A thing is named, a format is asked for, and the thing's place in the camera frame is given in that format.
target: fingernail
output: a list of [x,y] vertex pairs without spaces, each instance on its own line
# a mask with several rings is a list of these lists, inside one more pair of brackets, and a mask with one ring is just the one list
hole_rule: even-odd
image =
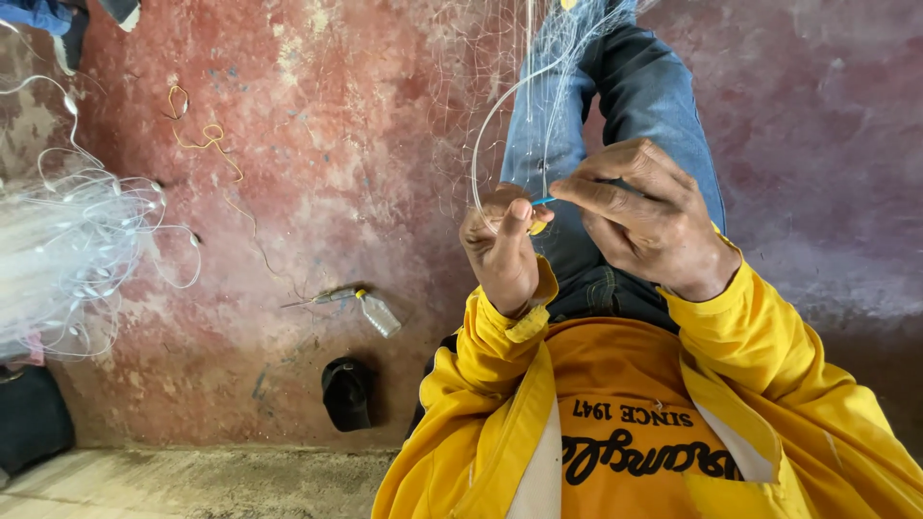
[[517,220],[526,220],[532,216],[532,206],[529,205],[528,200],[519,199],[514,203],[516,206],[513,207],[513,216],[515,216]]

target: person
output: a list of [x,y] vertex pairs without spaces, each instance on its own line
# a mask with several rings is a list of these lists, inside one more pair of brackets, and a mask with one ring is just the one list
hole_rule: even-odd
[[[633,8],[516,97],[508,182],[460,230],[480,286],[372,517],[923,516],[874,394],[724,237],[691,74]],[[525,138],[543,91],[566,92],[547,155]],[[534,209],[543,170],[558,201]]]
[[68,76],[77,73],[83,36],[90,24],[86,5],[58,0],[0,0],[0,19],[47,31],[54,39],[54,57]]

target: yellow wire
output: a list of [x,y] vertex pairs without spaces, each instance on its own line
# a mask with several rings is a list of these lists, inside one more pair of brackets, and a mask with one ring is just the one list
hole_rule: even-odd
[[[183,100],[183,113],[181,113],[181,114],[179,114],[179,115],[176,113],[176,105],[174,104],[174,100],[173,100],[173,96],[174,96],[174,94],[175,94],[177,91],[181,91],[181,92],[183,93],[183,95],[186,97],[186,98]],[[171,119],[173,119],[174,122],[179,121],[180,119],[183,118],[183,115],[186,114],[186,109],[187,109],[188,106],[189,106],[189,92],[185,91],[185,90],[183,89],[183,87],[180,87],[179,85],[173,85],[172,87],[170,87],[170,93],[167,94],[167,102],[170,104],[170,110],[173,111],[173,116],[169,116],[169,115],[168,115],[168,117],[170,117]],[[215,129],[217,129],[217,130],[218,130],[218,136],[217,136],[217,137],[212,137],[211,135],[209,135],[209,131],[208,131],[209,128],[215,128]],[[209,141],[206,142],[205,144],[195,144],[195,143],[193,143],[193,144],[185,144],[185,143],[183,142],[183,140],[179,138],[179,134],[176,133],[176,125],[173,126],[173,133],[174,133],[174,137],[176,137],[176,143],[179,144],[180,146],[182,146],[183,148],[193,148],[193,149],[196,149],[196,150],[205,150],[206,148],[208,148],[208,146],[211,146],[212,144],[214,144],[214,145],[215,145],[215,148],[217,148],[218,151],[221,153],[222,157],[224,157],[224,160],[227,161],[227,163],[230,164],[231,167],[233,167],[233,169],[234,169],[234,170],[237,172],[237,174],[238,174],[237,180],[234,180],[234,181],[232,182],[232,184],[236,184],[236,183],[240,182],[241,180],[244,180],[244,172],[241,171],[241,169],[240,169],[239,167],[237,167],[237,164],[234,163],[234,161],[231,160],[231,157],[229,157],[228,154],[225,153],[224,150],[222,150],[221,144],[218,144],[218,141],[219,141],[219,140],[224,139],[224,128],[222,128],[222,127],[220,127],[219,125],[216,125],[216,124],[214,124],[214,123],[212,123],[212,124],[210,124],[210,125],[208,125],[208,126],[206,126],[206,127],[203,127],[203,128],[202,128],[202,135],[205,137],[205,139],[208,139],[208,140],[209,140]],[[241,210],[239,207],[237,207],[236,205],[234,205],[234,203],[231,202],[231,199],[228,198],[228,191],[227,191],[227,189],[224,189],[224,190],[223,190],[223,195],[224,195],[224,201],[228,202],[228,204],[229,204],[231,207],[235,208],[235,209],[237,210],[237,212],[239,212],[239,213],[243,214],[244,216],[246,216],[247,218],[249,218],[249,219],[250,219],[250,222],[253,223],[253,235],[252,235],[251,237],[253,238],[254,241],[257,241],[257,219],[254,218],[253,216],[250,216],[250,215],[247,214],[245,211]],[[270,260],[266,257],[266,252],[262,250],[262,247],[260,248],[260,250],[256,250],[255,248],[252,248],[252,247],[251,247],[250,250],[256,252],[257,254],[259,254],[259,255],[263,258],[263,263],[266,265],[266,268],[270,271],[270,274],[272,274],[272,279],[279,279],[279,276],[277,276],[277,275],[276,275],[276,272],[272,269],[272,267],[270,267]]]

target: black cap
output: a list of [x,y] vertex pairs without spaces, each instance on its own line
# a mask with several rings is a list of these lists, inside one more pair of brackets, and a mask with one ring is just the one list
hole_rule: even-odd
[[324,407],[338,431],[372,428],[368,401],[372,398],[374,377],[375,372],[368,366],[348,356],[341,356],[324,367],[320,374]]

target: floor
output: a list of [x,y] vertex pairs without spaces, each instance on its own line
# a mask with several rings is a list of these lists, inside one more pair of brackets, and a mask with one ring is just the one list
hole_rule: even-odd
[[[56,367],[82,445],[400,445],[424,362],[473,288],[460,181],[470,128],[517,57],[495,59],[509,39],[484,21],[514,4],[154,0],[130,34],[90,5],[84,71],[98,85],[71,83],[78,141],[162,182],[203,264],[182,291],[142,266],[111,354]],[[923,455],[918,1],[662,0],[641,24],[695,74],[730,238]],[[189,93],[177,123],[173,85]],[[174,130],[207,142],[209,123],[243,180],[214,148],[177,145]],[[593,144],[600,127],[595,115]],[[485,149],[485,170],[501,149]],[[190,273],[181,245],[157,243],[177,277]],[[400,334],[378,336],[354,302],[279,309],[354,282],[388,301]],[[325,414],[320,370],[342,355],[379,372],[376,428],[341,434]]]
[[29,519],[358,519],[394,453],[277,449],[62,454],[0,489],[0,514]]

